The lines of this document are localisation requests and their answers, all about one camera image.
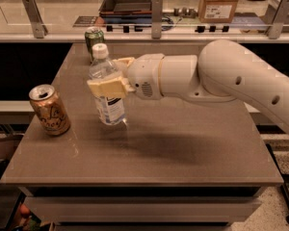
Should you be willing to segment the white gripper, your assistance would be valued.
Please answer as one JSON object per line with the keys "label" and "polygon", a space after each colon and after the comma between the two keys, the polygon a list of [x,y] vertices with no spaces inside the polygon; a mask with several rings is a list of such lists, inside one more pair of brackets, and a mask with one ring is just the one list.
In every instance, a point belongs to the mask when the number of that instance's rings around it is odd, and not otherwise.
{"label": "white gripper", "polygon": [[163,54],[145,54],[136,60],[133,57],[114,59],[119,70],[128,69],[128,79],[88,80],[87,84],[96,97],[125,98],[129,92],[135,92],[141,99],[159,100],[162,98],[159,68],[163,59]]}

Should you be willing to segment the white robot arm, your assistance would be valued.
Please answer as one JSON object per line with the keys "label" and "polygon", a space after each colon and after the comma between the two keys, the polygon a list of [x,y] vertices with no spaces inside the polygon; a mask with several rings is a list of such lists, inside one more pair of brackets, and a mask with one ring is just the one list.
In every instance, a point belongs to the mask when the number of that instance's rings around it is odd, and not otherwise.
{"label": "white robot arm", "polygon": [[289,77],[231,40],[212,41],[197,56],[117,59],[113,73],[91,76],[88,86],[96,97],[133,92],[146,100],[177,97],[202,104],[239,99],[289,135]]}

